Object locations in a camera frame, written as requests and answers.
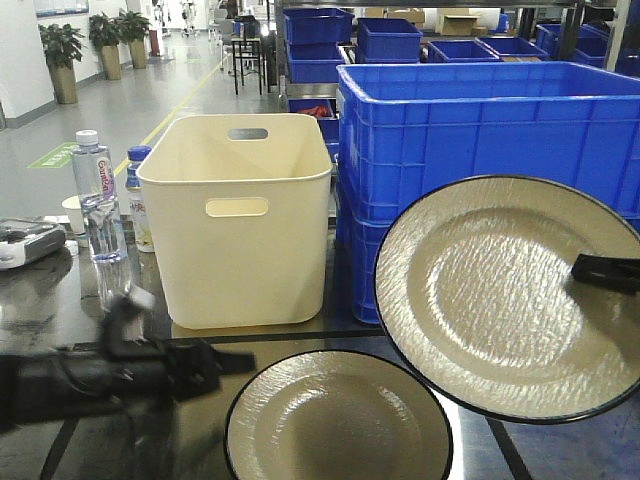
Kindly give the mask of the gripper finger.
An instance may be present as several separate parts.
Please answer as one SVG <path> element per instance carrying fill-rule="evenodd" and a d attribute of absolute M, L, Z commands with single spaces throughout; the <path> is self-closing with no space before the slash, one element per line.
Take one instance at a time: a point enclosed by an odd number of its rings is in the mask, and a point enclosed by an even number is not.
<path fill-rule="evenodd" d="M 579 254 L 571 269 L 581 283 L 622 294 L 639 292 L 639 260 Z"/>

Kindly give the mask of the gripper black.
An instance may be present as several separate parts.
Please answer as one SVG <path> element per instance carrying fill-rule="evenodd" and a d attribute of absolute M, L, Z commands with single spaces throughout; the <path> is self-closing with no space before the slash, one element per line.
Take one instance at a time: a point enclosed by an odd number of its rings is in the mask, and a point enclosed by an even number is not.
<path fill-rule="evenodd" d="M 22 425 L 98 416 L 135 398 L 190 400 L 219 388 L 221 375 L 256 370 L 247 352 L 223 352 L 195 340 L 126 341 L 126 323 L 144 310 L 131 297 L 105 315 L 94 350 L 1 356 L 1 423 Z"/>

